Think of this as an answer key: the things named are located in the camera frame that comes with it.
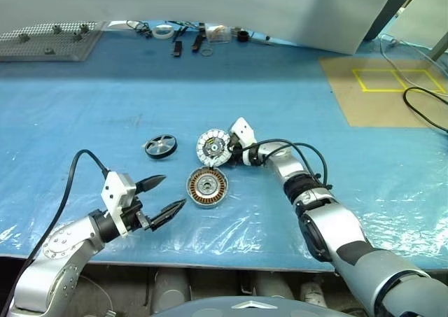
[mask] white wall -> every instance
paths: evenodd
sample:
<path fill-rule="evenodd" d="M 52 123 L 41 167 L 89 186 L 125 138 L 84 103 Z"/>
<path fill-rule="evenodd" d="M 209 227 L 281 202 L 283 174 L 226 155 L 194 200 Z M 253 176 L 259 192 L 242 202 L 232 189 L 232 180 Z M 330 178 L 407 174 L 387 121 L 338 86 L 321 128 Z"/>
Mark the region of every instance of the white wall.
<path fill-rule="evenodd" d="M 76 20 L 192 20 L 354 53 L 387 0 L 0 0 L 0 31 Z"/>

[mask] bolt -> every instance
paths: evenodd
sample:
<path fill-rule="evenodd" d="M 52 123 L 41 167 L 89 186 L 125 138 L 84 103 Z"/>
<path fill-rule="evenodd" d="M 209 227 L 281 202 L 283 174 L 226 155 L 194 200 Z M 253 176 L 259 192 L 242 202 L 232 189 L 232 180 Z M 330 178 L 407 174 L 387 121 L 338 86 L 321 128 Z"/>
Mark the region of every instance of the bolt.
<path fill-rule="evenodd" d="M 78 41 L 80 41 L 81 39 L 83 39 L 83 35 L 79 34 L 78 32 L 74 32 L 74 33 L 73 33 L 73 40 L 74 40 L 75 42 L 78 42 Z"/>
<path fill-rule="evenodd" d="M 58 35 L 58 34 L 60 34 L 62 32 L 61 26 L 57 25 L 57 24 L 53 25 L 51 29 L 53 29 L 53 33 L 55 35 Z"/>
<path fill-rule="evenodd" d="M 43 53 L 45 53 L 46 55 L 54 55 L 55 51 L 52 48 L 45 48 Z"/>
<path fill-rule="evenodd" d="M 86 34 L 86 33 L 89 32 L 89 26 L 86 25 L 85 23 L 81 24 L 81 25 L 79 26 L 79 29 L 81 30 L 81 32 L 82 32 L 83 34 Z"/>
<path fill-rule="evenodd" d="M 19 35 L 19 41 L 20 41 L 21 43 L 25 43 L 25 42 L 29 41 L 29 36 L 28 36 L 28 34 L 20 34 L 20 35 Z"/>

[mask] cardboard sheet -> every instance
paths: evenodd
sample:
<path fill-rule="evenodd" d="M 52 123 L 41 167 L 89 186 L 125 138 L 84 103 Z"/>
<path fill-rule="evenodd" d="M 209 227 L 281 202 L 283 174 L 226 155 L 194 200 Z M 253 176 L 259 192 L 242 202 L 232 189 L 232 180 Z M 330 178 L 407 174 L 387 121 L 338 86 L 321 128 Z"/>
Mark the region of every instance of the cardboard sheet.
<path fill-rule="evenodd" d="M 404 104 L 403 91 L 410 85 L 385 59 L 334 57 L 321 58 L 320 63 L 351 126 L 428 126 Z M 398 60 L 396 63 L 410 80 L 420 86 L 447 93 L 446 78 L 428 62 Z M 448 127 L 447 105 L 422 92 L 409 92 L 407 97 L 432 121 Z"/>

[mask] black ring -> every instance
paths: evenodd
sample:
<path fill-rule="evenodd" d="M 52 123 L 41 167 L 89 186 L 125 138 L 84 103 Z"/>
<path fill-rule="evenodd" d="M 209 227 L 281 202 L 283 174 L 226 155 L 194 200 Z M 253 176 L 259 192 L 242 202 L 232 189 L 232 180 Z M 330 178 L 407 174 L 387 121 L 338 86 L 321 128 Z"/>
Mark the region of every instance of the black ring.
<path fill-rule="evenodd" d="M 238 31 L 237 40 L 240 42 L 247 42 L 249 40 L 249 33 L 247 31 Z"/>
<path fill-rule="evenodd" d="M 165 146 L 167 147 L 167 149 L 165 149 L 164 151 L 161 151 L 159 153 L 150 153 L 150 148 L 153 144 L 156 144 L 158 141 L 162 141 L 162 140 L 170 140 L 173 139 L 174 140 L 174 145 L 172 146 L 168 146 L 165 144 Z M 172 153 L 174 153 L 174 151 L 176 151 L 177 149 L 177 140 L 174 136 L 172 135 L 168 135 L 168 134 L 163 134 L 163 135 L 159 135 L 157 137 L 155 137 L 154 139 L 149 140 L 148 142 L 146 142 L 145 144 L 145 153 L 151 157 L 154 158 L 156 160 L 160 159 L 160 158 L 164 158 L 166 156 L 170 156 Z"/>

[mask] white bracket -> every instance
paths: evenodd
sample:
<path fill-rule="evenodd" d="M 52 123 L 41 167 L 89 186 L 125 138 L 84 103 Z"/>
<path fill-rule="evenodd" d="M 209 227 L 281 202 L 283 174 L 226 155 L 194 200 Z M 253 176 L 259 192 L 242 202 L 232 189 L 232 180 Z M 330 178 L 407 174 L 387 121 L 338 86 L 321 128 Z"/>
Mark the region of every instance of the white bracket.
<path fill-rule="evenodd" d="M 257 143 L 255 140 L 255 134 L 253 129 L 244 118 L 238 118 L 238 120 L 230 128 L 231 134 L 238 136 L 239 142 L 243 148 Z M 245 165 L 251 165 L 249 161 L 249 151 L 243 151 L 243 163 Z"/>
<path fill-rule="evenodd" d="M 110 171 L 101 192 L 101 198 L 122 237 L 127 236 L 126 226 L 121 218 L 123 209 L 130 206 L 137 187 L 128 174 Z"/>

